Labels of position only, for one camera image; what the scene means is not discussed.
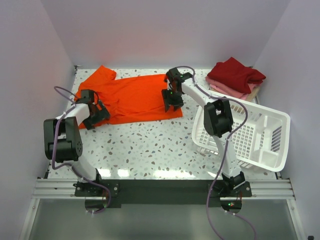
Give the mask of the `orange t shirt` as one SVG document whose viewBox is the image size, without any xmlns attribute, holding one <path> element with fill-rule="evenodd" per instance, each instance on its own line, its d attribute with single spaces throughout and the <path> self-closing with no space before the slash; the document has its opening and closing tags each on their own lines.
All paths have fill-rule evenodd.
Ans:
<svg viewBox="0 0 320 240">
<path fill-rule="evenodd" d="M 89 78 L 82 82 L 81 90 L 97 92 L 99 99 L 110 113 L 109 120 L 103 120 L 96 127 L 111 124 L 127 124 L 181 118 L 181 109 L 165 111 L 161 91 L 167 88 L 164 74 L 143 75 L 116 79 L 117 73 L 100 66 Z"/>
</svg>

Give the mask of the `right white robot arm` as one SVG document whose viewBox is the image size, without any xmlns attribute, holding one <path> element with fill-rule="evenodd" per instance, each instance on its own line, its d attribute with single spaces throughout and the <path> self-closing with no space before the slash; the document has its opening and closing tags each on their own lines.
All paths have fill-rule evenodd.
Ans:
<svg viewBox="0 0 320 240">
<path fill-rule="evenodd" d="M 221 157 L 221 165 L 217 175 L 222 180 L 214 180 L 210 191 L 221 197 L 228 197 L 246 182 L 241 170 L 231 136 L 234 119 L 230 106 L 230 98 L 217 97 L 198 85 L 195 71 L 181 73 L 177 67 L 169 69 L 164 77 L 166 89 L 161 91 L 164 111 L 170 107 L 176 111 L 184 105 L 183 95 L 190 96 L 203 109 L 203 126 L 207 134 L 213 137 Z"/>
</svg>

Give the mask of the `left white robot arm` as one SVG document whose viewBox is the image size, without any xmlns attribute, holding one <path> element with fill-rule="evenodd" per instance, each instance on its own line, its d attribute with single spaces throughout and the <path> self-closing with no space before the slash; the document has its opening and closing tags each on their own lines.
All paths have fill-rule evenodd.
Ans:
<svg viewBox="0 0 320 240">
<path fill-rule="evenodd" d="M 71 107 L 56 118 L 43 122 L 44 152 L 51 160 L 53 170 L 69 168 L 77 177 L 75 187 L 82 193 L 96 193 L 108 199 L 110 190 L 102 184 L 99 171 L 82 156 L 83 143 L 80 125 L 93 130 L 95 125 L 110 119 L 110 113 L 91 89 L 80 91 L 80 96 L 71 100 Z"/>
</svg>

